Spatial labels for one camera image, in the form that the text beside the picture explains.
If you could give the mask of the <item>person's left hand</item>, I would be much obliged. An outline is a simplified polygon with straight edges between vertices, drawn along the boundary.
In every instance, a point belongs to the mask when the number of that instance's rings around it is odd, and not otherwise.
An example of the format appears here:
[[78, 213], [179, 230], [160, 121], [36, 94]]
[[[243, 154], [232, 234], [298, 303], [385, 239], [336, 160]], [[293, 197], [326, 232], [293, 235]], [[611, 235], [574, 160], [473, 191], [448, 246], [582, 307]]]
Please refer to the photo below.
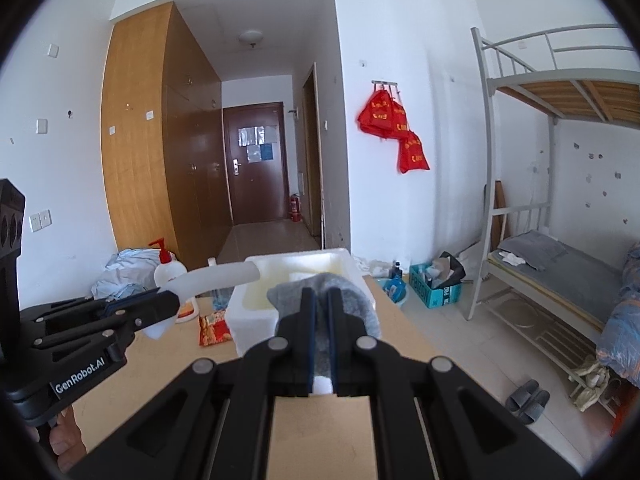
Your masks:
[[50, 432], [49, 445], [58, 469], [63, 474], [69, 472], [87, 455], [87, 448], [71, 405], [56, 416], [56, 422]]

